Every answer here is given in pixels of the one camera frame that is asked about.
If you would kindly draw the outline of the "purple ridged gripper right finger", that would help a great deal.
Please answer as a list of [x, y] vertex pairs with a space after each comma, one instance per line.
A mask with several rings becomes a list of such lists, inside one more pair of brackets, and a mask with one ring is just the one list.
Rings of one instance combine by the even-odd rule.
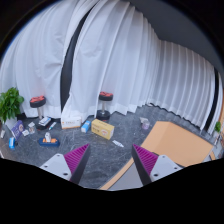
[[181, 170], [181, 167], [168, 156], [158, 156], [136, 144], [132, 145], [132, 157], [143, 185]]

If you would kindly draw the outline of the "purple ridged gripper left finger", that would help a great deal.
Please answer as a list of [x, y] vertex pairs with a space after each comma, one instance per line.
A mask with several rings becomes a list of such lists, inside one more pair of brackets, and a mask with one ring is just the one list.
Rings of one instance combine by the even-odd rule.
[[57, 153], [40, 166], [41, 169], [78, 184], [90, 156], [90, 145], [85, 144], [65, 155]]

